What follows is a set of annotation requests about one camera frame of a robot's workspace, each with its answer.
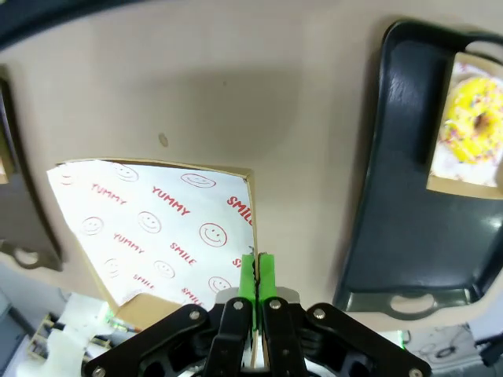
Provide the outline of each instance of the smiley face print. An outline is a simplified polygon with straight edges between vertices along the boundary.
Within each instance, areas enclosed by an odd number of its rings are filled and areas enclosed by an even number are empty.
[[[224,289],[230,288],[230,283],[220,276],[213,276],[207,281],[207,285],[214,293],[219,293]]]
[[[138,224],[143,230],[149,233],[158,233],[162,228],[159,219],[147,211],[138,214]]]
[[[119,261],[112,258],[105,262],[105,271],[112,279],[119,275]]]
[[[154,262],[154,267],[156,268],[156,271],[162,276],[167,279],[173,279],[174,278],[174,270],[173,268],[168,265],[166,262],[163,261],[155,261]]]
[[[217,182],[199,174],[183,174],[182,181],[187,182],[189,185],[199,187],[200,189],[209,189],[217,184]]]
[[[73,174],[72,174],[70,167],[68,167],[68,165],[66,163],[63,165],[60,165],[57,168],[57,171],[60,173],[60,183],[63,186],[73,185],[73,183],[74,183]]]
[[[119,177],[120,180],[126,182],[135,182],[138,180],[138,173],[130,167],[127,167],[122,163],[114,163],[113,167],[116,170],[117,177]]]
[[[207,222],[199,228],[201,239],[212,247],[222,247],[227,243],[227,233],[220,225]]]
[[[87,236],[94,236],[103,229],[103,220],[97,217],[87,218],[82,221],[82,232]]]

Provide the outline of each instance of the cardboard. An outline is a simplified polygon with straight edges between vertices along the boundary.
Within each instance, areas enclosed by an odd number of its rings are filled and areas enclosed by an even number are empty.
[[[456,63],[471,65],[473,67],[485,71],[490,76],[493,76],[498,79],[503,79],[503,66],[494,63],[491,60],[484,59],[482,57],[476,57],[474,55],[470,55],[467,53],[457,53],[453,60],[453,65]],[[458,80],[453,79],[453,65],[448,68],[449,71],[447,73],[448,81],[446,84],[446,101],[443,106],[442,118],[439,122],[439,128],[437,130],[437,133],[435,134],[433,150],[437,146],[437,137],[440,131],[440,127],[444,124],[446,120],[448,105],[451,102],[450,95],[452,89],[459,83],[459,79]],[[426,188],[428,190],[444,192],[454,195],[471,196],[483,199],[503,199],[503,190],[501,190],[501,187],[503,187],[503,169],[501,169],[501,164],[497,169],[497,173],[495,174],[494,180],[497,182],[498,187],[491,187],[487,185],[476,185],[465,181],[436,177],[435,175],[432,174],[430,169],[430,174],[428,175],[428,183],[426,185]]]
[[[258,258],[257,251],[257,237],[256,237],[256,217],[255,217],[255,186],[254,186],[254,177],[251,170],[238,168],[238,167],[217,167],[217,166],[209,166],[209,165],[189,165],[184,163],[173,163],[173,162],[165,162],[151,159],[110,159],[110,158],[92,158],[92,159],[101,159],[106,161],[112,161],[115,163],[126,163],[126,164],[141,164],[141,165],[151,165],[151,166],[161,166],[161,167],[179,167],[184,169],[194,169],[194,170],[207,170],[207,171],[215,171],[224,174],[231,174],[238,177],[243,178],[248,187],[248,195],[250,196],[250,208],[251,208],[251,218],[252,223],[254,224],[253,236],[254,236],[254,255],[255,260]],[[75,161],[86,161],[89,159],[73,159],[69,161],[65,161],[66,163],[75,162]],[[152,295],[148,295],[145,293],[141,293],[136,297],[132,298],[129,302],[122,306],[118,306],[115,301],[112,299],[112,296],[108,292],[106,286],[102,283],[101,279],[98,277],[94,267],[91,265],[90,260],[88,259],[84,250],[81,250],[83,253],[83,257],[86,260],[87,268],[90,271],[90,275],[93,277],[98,290],[101,293],[102,298],[108,302],[110,308],[114,312],[114,314],[120,318],[121,320],[126,321],[129,324],[134,325],[137,328],[145,329],[154,323],[162,320],[167,315],[173,313],[175,310],[179,309],[181,305],[174,302],[164,301],[161,298],[154,297]]]

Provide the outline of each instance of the printed food paper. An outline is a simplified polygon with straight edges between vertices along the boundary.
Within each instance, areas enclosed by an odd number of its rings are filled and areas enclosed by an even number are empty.
[[[242,177],[108,161],[47,172],[64,219],[116,303],[140,293],[179,304],[215,304],[238,287],[253,247]]]
[[[470,64],[456,61],[453,65],[451,78],[452,87],[456,87],[460,82],[476,76],[486,76],[493,79],[503,87],[503,82],[495,76],[490,76],[484,70]],[[435,145],[435,152],[431,161],[430,175],[440,178],[449,178],[455,181],[463,181],[475,185],[497,187],[497,169],[503,156],[503,149],[497,151],[492,160],[479,162],[477,164],[462,163],[450,151],[446,142],[440,137]]]

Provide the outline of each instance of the black plastic tray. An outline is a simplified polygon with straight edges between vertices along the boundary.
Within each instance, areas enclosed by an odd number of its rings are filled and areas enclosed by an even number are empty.
[[[476,41],[503,45],[499,35],[413,20],[387,30],[369,168],[334,298],[339,309],[417,320],[477,302],[503,268],[503,201],[426,189],[446,70]],[[420,313],[391,307],[397,295],[425,294],[434,303]]]
[[[5,136],[15,166],[9,183],[0,185],[0,252],[25,269],[62,271],[61,249],[31,179],[4,67],[0,67],[0,114],[0,137]]]

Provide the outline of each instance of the yellow frosted donut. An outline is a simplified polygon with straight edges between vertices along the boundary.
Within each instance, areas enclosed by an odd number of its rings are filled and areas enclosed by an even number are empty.
[[[449,96],[440,138],[463,163],[496,156],[503,145],[503,90],[493,80],[476,77],[456,86]]]

